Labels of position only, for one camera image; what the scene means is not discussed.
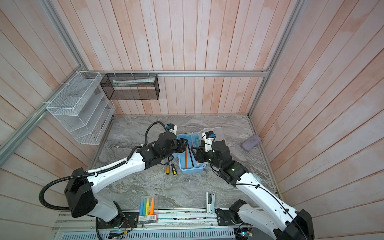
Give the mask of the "black yellow stubby screwdriver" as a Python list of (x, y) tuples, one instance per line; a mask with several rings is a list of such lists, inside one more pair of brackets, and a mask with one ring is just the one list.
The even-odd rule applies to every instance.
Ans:
[(172, 169), (172, 173), (173, 173), (174, 177), (177, 177), (178, 173), (177, 173), (177, 170), (176, 170), (176, 167), (174, 164), (171, 164), (171, 169)]

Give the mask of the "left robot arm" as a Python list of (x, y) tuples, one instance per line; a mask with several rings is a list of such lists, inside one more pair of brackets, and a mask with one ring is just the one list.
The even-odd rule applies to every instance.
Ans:
[[(73, 171), (71, 176), (48, 183), (40, 191), (39, 201), (46, 208), (69, 211), (73, 218), (90, 216), (102, 220), (113, 228), (121, 227), (125, 215), (119, 204), (107, 201), (97, 194), (124, 177), (158, 165), (175, 153), (183, 153), (187, 147), (187, 140), (177, 139), (174, 133), (166, 131), (159, 135), (157, 141), (146, 146), (134, 147), (126, 158), (113, 164), (87, 172), (79, 168)], [(61, 182), (67, 182), (64, 191), (67, 207), (54, 206), (45, 199), (46, 191)]]

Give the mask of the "teal handled tool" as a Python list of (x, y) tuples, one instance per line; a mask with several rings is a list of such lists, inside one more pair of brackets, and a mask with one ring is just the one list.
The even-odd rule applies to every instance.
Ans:
[(196, 147), (199, 148), (201, 146), (201, 141), (200, 141), (199, 136), (196, 137), (195, 142), (196, 142)]

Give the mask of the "blue plastic tool box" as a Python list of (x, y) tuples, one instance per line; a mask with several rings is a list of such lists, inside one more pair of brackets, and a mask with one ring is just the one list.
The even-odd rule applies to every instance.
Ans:
[(225, 140), (225, 135), (221, 127), (204, 128), (199, 132), (177, 135), (177, 139), (187, 140), (190, 146), (190, 148), (187, 148), (183, 153), (173, 154), (174, 158), (179, 160), (180, 171), (183, 174), (200, 173), (205, 169), (207, 163), (199, 163), (195, 159), (197, 150), (192, 148), (198, 148), (202, 145), (202, 137), (206, 132), (214, 132), (216, 135), (215, 142)]

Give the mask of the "small yellow screwdriver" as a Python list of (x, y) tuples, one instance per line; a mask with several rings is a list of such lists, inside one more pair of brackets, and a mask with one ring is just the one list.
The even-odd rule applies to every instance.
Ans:
[(166, 174), (169, 175), (170, 172), (171, 172), (170, 164), (167, 163), (167, 165), (166, 165)]

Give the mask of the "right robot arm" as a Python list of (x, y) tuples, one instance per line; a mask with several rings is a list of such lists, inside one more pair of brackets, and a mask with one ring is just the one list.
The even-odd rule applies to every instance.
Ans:
[(233, 160), (224, 140), (203, 140), (201, 146), (192, 149), (199, 163), (209, 163), (217, 176), (245, 193), (261, 208), (255, 210), (238, 200), (230, 207), (235, 221), (251, 225), (274, 240), (315, 238), (312, 216), (306, 210), (297, 211), (267, 190), (245, 166)]

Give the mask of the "black hex key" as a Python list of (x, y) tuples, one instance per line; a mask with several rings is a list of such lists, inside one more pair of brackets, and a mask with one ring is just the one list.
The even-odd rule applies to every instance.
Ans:
[(190, 147), (189, 143), (187, 143), (187, 147), (188, 147), (188, 152), (189, 152), (189, 156), (190, 156), (190, 161), (191, 161), (191, 164), (192, 164), (192, 168), (194, 168), (195, 165), (194, 165), (194, 162), (193, 162), (192, 151), (191, 151), (191, 147)]

